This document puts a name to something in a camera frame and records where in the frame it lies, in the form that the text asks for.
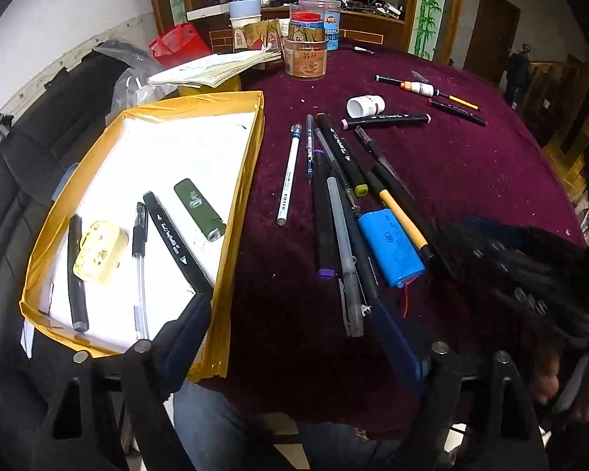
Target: dark jacket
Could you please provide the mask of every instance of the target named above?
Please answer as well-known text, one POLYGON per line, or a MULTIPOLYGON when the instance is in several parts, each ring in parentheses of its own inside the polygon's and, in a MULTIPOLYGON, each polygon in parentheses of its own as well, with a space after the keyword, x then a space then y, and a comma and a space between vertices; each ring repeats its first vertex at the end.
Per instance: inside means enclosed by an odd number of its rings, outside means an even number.
POLYGON ((526 86, 530 81, 530 60, 528 55, 514 53, 506 64, 506 83, 526 86))

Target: purple marker cap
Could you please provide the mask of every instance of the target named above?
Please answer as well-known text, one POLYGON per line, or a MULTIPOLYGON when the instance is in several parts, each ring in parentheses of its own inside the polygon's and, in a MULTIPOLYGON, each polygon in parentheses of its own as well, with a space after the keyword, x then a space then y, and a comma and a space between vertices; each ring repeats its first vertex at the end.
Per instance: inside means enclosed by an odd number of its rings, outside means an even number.
POLYGON ((316 275, 319 279, 330 279, 336 276, 336 271, 331 269, 319 269, 316 275))

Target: velvet tablecloth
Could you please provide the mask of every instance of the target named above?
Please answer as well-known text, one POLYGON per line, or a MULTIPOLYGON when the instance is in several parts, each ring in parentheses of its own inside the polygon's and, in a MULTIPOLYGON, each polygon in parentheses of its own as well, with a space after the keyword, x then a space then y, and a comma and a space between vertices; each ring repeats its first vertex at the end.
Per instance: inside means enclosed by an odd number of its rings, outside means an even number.
MULTIPOLYGON (((276 73, 247 77, 245 89, 265 96, 264 142, 245 217, 232 306, 229 372, 202 382, 243 410, 281 411, 297 421, 348 423, 369 431, 405 429, 418 401, 403 391, 365 320, 365 336, 347 338, 337 283, 315 277, 315 236, 306 150, 300 144, 287 224, 276 217, 291 125, 325 112, 336 126, 346 103, 380 95, 385 113, 430 113, 425 126, 371 129, 369 135, 437 223, 480 215, 540 226, 584 244, 572 207, 532 135, 501 94, 475 76, 412 55, 380 49, 331 53, 327 76, 300 81, 276 73), (478 104, 487 127, 429 108, 427 99, 376 83, 376 74, 414 80, 414 69, 436 88, 478 104)), ((351 131, 354 153, 372 158, 351 131)), ((410 285, 408 319, 457 352, 473 352, 472 312, 450 289, 424 275, 410 285)), ((398 291, 390 291, 402 303, 398 291)), ((496 321, 482 329, 497 333, 496 321)))

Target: red wire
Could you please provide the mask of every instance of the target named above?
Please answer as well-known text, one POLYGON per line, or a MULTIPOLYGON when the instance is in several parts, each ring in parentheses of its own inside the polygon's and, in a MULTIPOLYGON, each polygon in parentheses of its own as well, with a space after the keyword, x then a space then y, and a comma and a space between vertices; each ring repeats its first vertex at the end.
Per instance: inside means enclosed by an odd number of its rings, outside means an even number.
POLYGON ((404 285, 404 313, 402 315, 403 318, 408 316, 408 307, 410 306, 410 302, 408 301, 408 285, 404 285))

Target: plastic bag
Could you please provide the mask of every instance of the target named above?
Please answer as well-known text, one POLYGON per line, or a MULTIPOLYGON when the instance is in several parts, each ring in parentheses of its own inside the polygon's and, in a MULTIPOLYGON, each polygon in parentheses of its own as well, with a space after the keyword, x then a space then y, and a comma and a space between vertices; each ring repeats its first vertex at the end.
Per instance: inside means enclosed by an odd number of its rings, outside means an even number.
POLYGON ((164 70, 148 51, 114 39, 96 46, 94 51, 130 65, 115 82, 111 111, 105 117, 106 125, 111 124, 122 111, 159 101, 176 90, 171 84, 154 86, 148 82, 150 76, 164 70))

